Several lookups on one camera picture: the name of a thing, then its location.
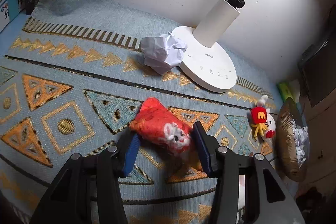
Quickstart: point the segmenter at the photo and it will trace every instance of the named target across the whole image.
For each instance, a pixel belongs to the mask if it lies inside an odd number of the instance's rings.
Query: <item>blue gripper pad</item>
[[[133,170],[135,160],[137,158],[137,154],[140,147],[140,139],[138,134],[134,134],[129,146],[128,150],[125,153],[125,163],[122,169],[123,177],[128,176],[128,174]]]
[[[193,124],[192,138],[195,142],[203,171],[207,173],[208,177],[215,177],[215,172],[218,171],[216,149],[219,147],[219,143],[214,136],[207,135],[201,122]]]
[[[198,152],[198,157],[199,157],[199,160],[201,161],[203,171],[205,173],[207,173],[207,175],[209,176],[209,174],[212,173],[212,168],[211,168],[211,165],[210,165],[210,155],[209,155],[209,151],[207,150],[207,148],[205,146],[205,143],[203,141],[201,130],[204,131],[204,128],[203,128],[202,124],[201,124],[201,128],[200,128],[200,126],[197,125],[197,122],[194,123],[193,124],[192,138],[193,138],[194,143],[196,145],[196,149],[197,149],[197,152]]]

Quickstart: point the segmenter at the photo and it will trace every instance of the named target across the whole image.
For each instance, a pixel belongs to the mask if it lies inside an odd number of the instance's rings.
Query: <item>plush keychain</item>
[[[144,139],[167,148],[197,170],[202,169],[197,153],[194,153],[191,127],[167,110],[158,99],[147,98],[129,127]]]
[[[276,124],[270,114],[269,108],[264,108],[263,105],[268,99],[267,95],[263,95],[257,102],[257,106],[251,110],[252,121],[251,126],[255,128],[254,139],[257,139],[258,133],[265,141],[267,138],[272,138],[275,135]]]

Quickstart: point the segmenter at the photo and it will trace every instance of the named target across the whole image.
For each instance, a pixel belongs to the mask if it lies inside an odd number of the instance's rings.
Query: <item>gold triangle pattern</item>
[[[40,49],[39,54],[54,50],[56,47],[51,43],[51,41],[47,41],[46,44]]]
[[[52,53],[51,56],[66,53],[66,52],[69,52],[69,51],[70,51],[70,49],[63,42],[60,42],[58,44],[58,46],[55,48],[55,50],[54,50],[54,52]]]
[[[214,125],[214,123],[217,121],[219,117],[219,114],[217,113],[183,109],[183,108],[172,107],[172,106],[169,106],[168,110],[171,113],[173,113],[178,119],[185,122],[190,127],[193,126],[194,122],[200,121],[206,132],[210,130],[210,128]]]
[[[144,77],[150,75],[158,75],[152,68],[141,65],[138,62],[136,62],[133,58],[127,57],[123,72],[129,72],[134,70],[141,70],[143,72]]]
[[[221,95],[223,95],[223,94],[227,94],[229,98],[232,98],[232,97],[235,96],[237,100],[243,99],[244,102],[249,100],[250,103],[254,103],[254,104],[257,104],[258,100],[260,99],[260,98],[254,97],[252,95],[247,95],[243,92],[239,92],[239,91],[236,91],[236,90],[233,90],[233,89],[229,90],[227,93],[222,93]],[[266,102],[265,106],[267,108],[276,109],[276,105],[273,104],[273,103]]]
[[[176,73],[173,73],[171,70],[167,73],[165,73],[163,76],[162,76],[162,81],[169,81],[169,80],[173,80],[173,79],[176,79],[176,78],[179,78],[180,76],[177,75]]]
[[[22,74],[22,81],[26,92],[28,106],[31,111],[73,89],[73,86],[71,85],[26,74]],[[31,82],[35,82],[36,85],[31,87]],[[56,88],[49,91],[48,86]]]
[[[123,61],[115,54],[108,52],[104,58],[103,67],[122,64]]]
[[[203,204],[198,205],[198,223],[201,223],[207,216],[210,215],[211,206]]]
[[[260,153],[263,154],[264,156],[270,154],[273,152],[273,149],[270,147],[267,141],[264,141],[261,147]]]
[[[180,86],[182,85],[188,85],[192,83],[186,76],[184,76],[183,74],[180,75]]]
[[[32,44],[32,43],[31,43],[30,40],[27,38],[27,39],[24,41],[24,43],[21,44],[20,49],[29,47],[31,44]]]
[[[23,119],[9,131],[7,131],[1,140],[16,151],[39,162],[47,167],[53,167],[53,164],[44,151],[42,144],[36,134],[30,117]]]
[[[15,41],[13,42],[11,48],[18,47],[18,46],[20,46],[22,43],[23,43],[23,42],[22,42],[21,38],[18,37],[18,38],[15,39]]]
[[[172,218],[165,217],[165,216],[154,216],[152,223],[153,224],[176,224],[177,219],[172,219]]]
[[[208,177],[206,173],[196,170],[191,166],[182,165],[171,177],[168,178],[167,183],[178,183],[185,181],[192,181],[204,179]]]
[[[41,43],[41,41],[39,39],[36,39],[31,44],[31,46],[29,47],[28,52],[31,52],[31,51],[36,50],[36,49],[41,48],[41,47],[43,47],[43,44]]]
[[[94,48],[91,48],[89,50],[89,52],[86,54],[83,62],[84,63],[89,63],[89,62],[92,62],[92,61],[101,60],[103,58],[104,57],[100,52],[97,52]]]
[[[74,47],[70,50],[67,56],[67,59],[71,59],[71,58],[75,58],[75,57],[79,57],[83,55],[86,55],[86,52],[83,51],[81,47],[74,45]]]
[[[139,70],[142,66],[136,62],[133,58],[127,57],[123,72],[133,71],[133,70]]]
[[[193,221],[195,218],[198,217],[197,213],[185,211],[185,210],[179,210],[178,211],[178,224],[189,224],[191,221]]]

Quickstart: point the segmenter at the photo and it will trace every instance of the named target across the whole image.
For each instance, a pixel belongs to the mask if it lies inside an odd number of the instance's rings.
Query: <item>gold dot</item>
[[[3,106],[4,109],[10,108],[11,107],[11,99],[9,97],[6,97],[3,101],[2,106]]]
[[[228,146],[230,143],[230,140],[227,137],[223,137],[220,142],[222,146]]]
[[[57,129],[64,135],[69,135],[75,131],[75,125],[70,119],[62,119],[57,123]]]

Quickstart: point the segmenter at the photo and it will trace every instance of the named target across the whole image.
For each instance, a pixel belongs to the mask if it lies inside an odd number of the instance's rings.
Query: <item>red plush toy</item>
[[[129,127],[144,139],[167,148],[174,156],[202,171],[190,136],[191,127],[167,110],[158,99],[153,97],[146,99]]]
[[[256,140],[258,132],[261,136],[264,136],[264,130],[268,130],[267,125],[265,125],[267,121],[267,112],[265,108],[257,106],[251,109],[251,114],[253,121],[251,126],[255,128],[254,139]]]

